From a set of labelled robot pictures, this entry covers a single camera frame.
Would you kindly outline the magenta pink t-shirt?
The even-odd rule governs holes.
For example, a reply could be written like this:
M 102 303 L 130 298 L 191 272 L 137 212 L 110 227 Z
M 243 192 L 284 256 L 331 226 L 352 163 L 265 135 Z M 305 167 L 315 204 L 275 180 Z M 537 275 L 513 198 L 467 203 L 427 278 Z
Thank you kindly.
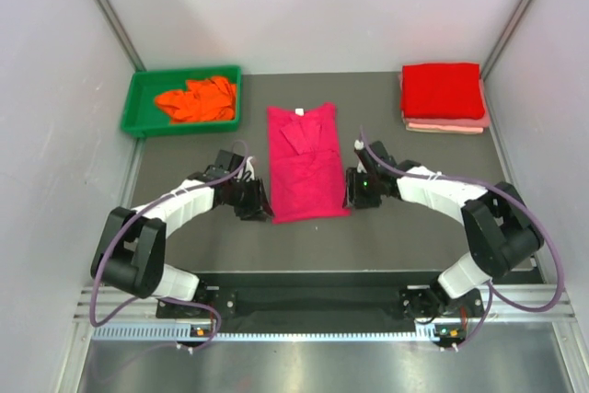
M 273 222 L 345 217 L 337 107 L 267 108 Z

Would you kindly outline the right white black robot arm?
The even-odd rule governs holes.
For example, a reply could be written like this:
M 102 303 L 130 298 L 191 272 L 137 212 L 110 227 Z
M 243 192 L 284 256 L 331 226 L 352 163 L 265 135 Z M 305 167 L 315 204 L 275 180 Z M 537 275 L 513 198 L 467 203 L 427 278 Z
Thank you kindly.
M 344 206 L 377 208 L 385 197 L 418 204 L 463 226 L 468 252 L 425 290 L 428 316 L 448 316 L 477 286 L 502 278 L 529 259 L 544 238 L 513 185 L 487 187 L 448 179 L 410 160 L 398 163 L 381 142 L 354 142 L 359 163 L 346 169 Z

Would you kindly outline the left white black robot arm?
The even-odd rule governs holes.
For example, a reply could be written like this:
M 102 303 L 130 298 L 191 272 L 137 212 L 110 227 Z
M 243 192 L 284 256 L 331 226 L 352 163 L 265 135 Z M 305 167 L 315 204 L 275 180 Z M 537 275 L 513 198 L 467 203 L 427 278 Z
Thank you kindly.
M 91 263 L 91 310 L 96 310 L 98 289 L 105 283 L 134 299 L 165 298 L 189 316 L 202 314 L 209 295 L 199 288 L 196 274 L 166 263 L 167 240 L 219 206 L 232 207 L 242 221 L 274 217 L 253 156 L 221 150 L 203 172 L 189 175 L 157 199 L 111 210 Z

